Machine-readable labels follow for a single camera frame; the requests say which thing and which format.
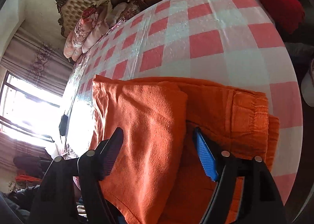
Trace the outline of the orange pants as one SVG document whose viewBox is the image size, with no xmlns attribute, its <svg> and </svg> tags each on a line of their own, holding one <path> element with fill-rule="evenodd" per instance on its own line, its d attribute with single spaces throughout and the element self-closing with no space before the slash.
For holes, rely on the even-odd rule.
<svg viewBox="0 0 314 224">
<path fill-rule="evenodd" d="M 123 130 L 123 145 L 100 186 L 127 223 L 199 223 L 215 183 L 205 175 L 193 129 L 243 159 L 272 167 L 279 119 L 264 93 L 212 81 L 95 76 L 91 148 Z"/>
</svg>

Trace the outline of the white trash bin pink bag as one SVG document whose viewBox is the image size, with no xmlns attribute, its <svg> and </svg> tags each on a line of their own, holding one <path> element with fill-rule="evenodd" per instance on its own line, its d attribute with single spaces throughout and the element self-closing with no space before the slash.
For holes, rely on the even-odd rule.
<svg viewBox="0 0 314 224">
<path fill-rule="evenodd" d="M 309 69 L 302 79 L 301 83 L 301 93 L 304 101 L 308 106 L 314 107 L 314 78 L 313 78 L 313 64 L 314 59 L 312 59 Z"/>
</svg>

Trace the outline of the pink curtain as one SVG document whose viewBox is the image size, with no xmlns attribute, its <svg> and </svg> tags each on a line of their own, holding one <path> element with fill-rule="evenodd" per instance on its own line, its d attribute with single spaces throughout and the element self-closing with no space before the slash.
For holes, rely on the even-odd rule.
<svg viewBox="0 0 314 224">
<path fill-rule="evenodd" d="M 73 65 L 36 36 L 19 28 L 1 57 L 7 71 L 1 89 L 1 125 L 15 156 L 49 157 L 55 149 L 61 118 L 62 96 Z"/>
</svg>

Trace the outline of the pink checkered plastic sheet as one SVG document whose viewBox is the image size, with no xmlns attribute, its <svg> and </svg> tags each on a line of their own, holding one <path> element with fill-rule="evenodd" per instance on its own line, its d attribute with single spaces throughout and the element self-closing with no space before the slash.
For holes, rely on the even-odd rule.
<svg viewBox="0 0 314 224">
<path fill-rule="evenodd" d="M 191 77 L 265 93 L 280 122 L 272 175 L 288 199 L 302 148 L 301 96 L 288 51 L 255 0 L 164 0 L 100 39 L 68 83 L 75 101 L 67 143 L 77 154 L 93 133 L 96 74 Z"/>
</svg>

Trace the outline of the folded floral quilt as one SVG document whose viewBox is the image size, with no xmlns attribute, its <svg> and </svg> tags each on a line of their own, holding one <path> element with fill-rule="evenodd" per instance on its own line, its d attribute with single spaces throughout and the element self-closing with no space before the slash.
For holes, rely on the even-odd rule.
<svg viewBox="0 0 314 224">
<path fill-rule="evenodd" d="M 81 15 L 75 28 L 67 36 L 63 54 L 67 59 L 77 61 L 87 53 L 103 36 L 107 36 L 121 24 L 140 13 L 133 3 L 119 3 L 112 6 L 110 0 L 100 0 L 89 6 Z"/>
</svg>

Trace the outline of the red cloth bundle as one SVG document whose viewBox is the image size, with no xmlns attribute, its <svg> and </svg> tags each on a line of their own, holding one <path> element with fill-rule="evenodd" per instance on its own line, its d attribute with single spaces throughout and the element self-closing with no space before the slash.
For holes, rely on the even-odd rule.
<svg viewBox="0 0 314 224">
<path fill-rule="evenodd" d="M 288 34 L 294 33 L 304 21 L 305 11 L 299 0 L 259 0 L 263 7 Z"/>
</svg>

